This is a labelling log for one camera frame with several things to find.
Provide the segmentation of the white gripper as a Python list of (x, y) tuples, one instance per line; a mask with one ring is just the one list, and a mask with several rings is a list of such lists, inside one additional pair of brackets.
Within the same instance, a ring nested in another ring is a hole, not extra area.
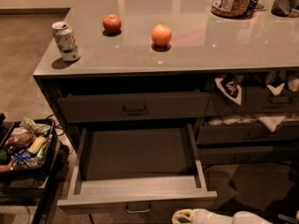
[(233, 218), (206, 209), (182, 209), (172, 216), (172, 224), (232, 224)]

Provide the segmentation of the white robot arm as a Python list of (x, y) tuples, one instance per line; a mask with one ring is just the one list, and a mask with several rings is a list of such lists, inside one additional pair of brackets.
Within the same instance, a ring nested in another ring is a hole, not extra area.
[(172, 224), (272, 224), (251, 212), (239, 211), (232, 217), (206, 209), (181, 209), (172, 216)]

